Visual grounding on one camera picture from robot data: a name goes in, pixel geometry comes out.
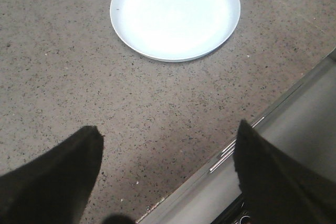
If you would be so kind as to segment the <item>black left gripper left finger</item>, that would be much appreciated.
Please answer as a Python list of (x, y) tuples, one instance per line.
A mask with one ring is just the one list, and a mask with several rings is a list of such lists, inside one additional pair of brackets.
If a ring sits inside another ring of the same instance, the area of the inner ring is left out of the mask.
[(100, 171), (103, 136), (84, 126), (1, 176), (1, 223), (79, 223)]

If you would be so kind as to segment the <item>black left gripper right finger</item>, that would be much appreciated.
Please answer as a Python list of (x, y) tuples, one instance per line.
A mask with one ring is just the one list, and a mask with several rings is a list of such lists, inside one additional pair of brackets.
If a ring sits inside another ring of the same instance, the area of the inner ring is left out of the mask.
[(233, 159), (252, 223), (335, 223), (335, 183), (277, 149), (246, 120)]

